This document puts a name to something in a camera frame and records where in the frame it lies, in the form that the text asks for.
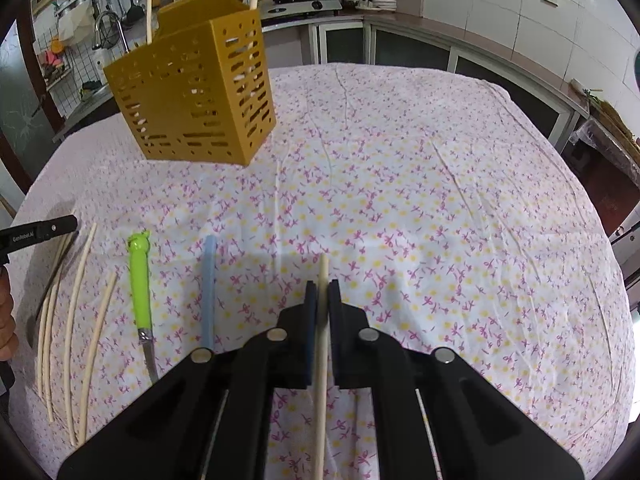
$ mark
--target door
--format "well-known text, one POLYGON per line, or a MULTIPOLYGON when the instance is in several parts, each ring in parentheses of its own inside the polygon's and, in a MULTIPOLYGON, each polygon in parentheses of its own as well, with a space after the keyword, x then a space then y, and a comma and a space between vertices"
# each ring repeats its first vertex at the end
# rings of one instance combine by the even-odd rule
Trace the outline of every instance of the door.
POLYGON ((0 130, 32 180, 56 150, 53 128, 40 104, 14 22, 0 44, 0 130))
POLYGON ((320 63, 364 63, 362 22, 319 25, 320 63))

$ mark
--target blue plastic stick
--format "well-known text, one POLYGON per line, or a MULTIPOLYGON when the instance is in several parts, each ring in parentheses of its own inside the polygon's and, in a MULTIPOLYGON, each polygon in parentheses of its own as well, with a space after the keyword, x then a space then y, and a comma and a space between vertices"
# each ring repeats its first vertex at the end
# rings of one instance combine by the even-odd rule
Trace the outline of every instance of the blue plastic stick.
POLYGON ((209 350, 213 350, 213 309, 216 301, 214 280, 217 248, 218 240, 216 237, 214 235, 207 236, 202 260, 202 340, 200 344, 209 350))

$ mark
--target perforated plastic basket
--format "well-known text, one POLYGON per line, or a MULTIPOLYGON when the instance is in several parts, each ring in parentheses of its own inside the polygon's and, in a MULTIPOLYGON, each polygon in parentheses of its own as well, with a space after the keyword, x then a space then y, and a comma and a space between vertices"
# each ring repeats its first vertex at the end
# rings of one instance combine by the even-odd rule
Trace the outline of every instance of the perforated plastic basket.
MULTIPOLYGON (((216 4, 190 3, 174 23, 216 4)), ((146 158, 249 164, 275 126, 258 10, 166 29, 104 69, 146 158)))

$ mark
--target kitchen counter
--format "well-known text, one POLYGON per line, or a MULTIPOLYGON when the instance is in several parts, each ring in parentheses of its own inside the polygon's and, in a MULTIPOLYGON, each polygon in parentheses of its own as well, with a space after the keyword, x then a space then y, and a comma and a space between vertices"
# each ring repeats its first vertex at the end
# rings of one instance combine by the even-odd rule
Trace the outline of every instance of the kitchen counter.
MULTIPOLYGON (((363 21, 365 24, 395 29, 398 32, 409 32, 427 38, 441 39, 454 46, 475 51, 478 54, 492 58, 509 68, 517 70, 555 94, 556 97, 562 99, 573 110, 579 112, 582 117, 589 117, 589 108, 586 99, 580 94, 573 92, 572 88, 567 82, 563 81, 561 77, 521 54, 514 52, 513 49, 496 43, 495 41, 488 40, 478 34, 465 31, 462 28, 447 25, 447 23, 436 22, 400 12, 383 13, 361 10, 341 10, 336 14, 328 13, 326 15, 315 15, 309 18, 294 18, 289 21, 283 20, 277 23, 269 23, 262 27, 262 33, 267 35, 269 32, 291 27, 353 21, 363 21)), ((62 130, 56 134, 54 142, 62 140, 80 121, 100 108, 112 97, 113 95, 110 89, 108 86, 105 86, 87 101, 79 105, 79 107, 69 115, 62 130)))
POLYGON ((418 35, 427 35, 434 38, 446 40, 456 46, 473 50, 478 54, 491 57, 504 63, 507 66, 518 70, 520 73, 541 84, 556 96, 561 98, 571 107, 580 112, 586 119, 589 117, 589 105, 586 98, 577 94, 569 83, 562 80, 560 76, 552 73, 543 66, 535 63, 522 54, 514 52, 500 43, 489 40, 466 31, 463 28, 454 27, 447 23, 420 18, 410 14, 400 12, 367 12, 364 10, 341 10, 335 16, 312 16, 310 18, 294 19, 265 25, 262 33, 272 30, 281 30, 288 27, 298 27, 300 25, 319 25, 323 23, 352 22, 362 20, 370 25, 380 25, 383 27, 396 28, 399 31, 405 30, 418 35))

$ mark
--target table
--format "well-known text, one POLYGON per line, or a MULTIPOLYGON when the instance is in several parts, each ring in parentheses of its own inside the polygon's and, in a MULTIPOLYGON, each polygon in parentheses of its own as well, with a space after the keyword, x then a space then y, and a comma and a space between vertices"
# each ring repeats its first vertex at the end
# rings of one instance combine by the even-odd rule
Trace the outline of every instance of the table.
MULTIPOLYGON (((592 477, 625 435, 634 343, 620 268, 553 147, 507 92, 464 76, 334 64, 270 77, 278 124, 247 168, 146 161, 117 115, 67 139, 28 193, 16 222, 75 208, 80 241, 99 225, 72 340, 76 428, 84 352, 110 270, 120 278, 95 361, 88 434, 150 385, 126 238, 152 232, 164 374, 198 346, 200 259, 215 234, 216 351, 238 348, 300 303, 325 252, 343 301, 407 348, 455 348, 592 477)), ((20 330, 54 249, 12 256, 20 330)), ((72 450, 62 355, 77 265, 65 267, 54 315, 54 424, 34 392, 35 355, 22 333, 13 363, 12 421, 52 475, 72 450)), ((267 476, 309 478, 310 393, 277 391, 273 403, 267 476)), ((368 392, 339 392, 330 379, 329 478, 376 478, 374 435, 368 392)))

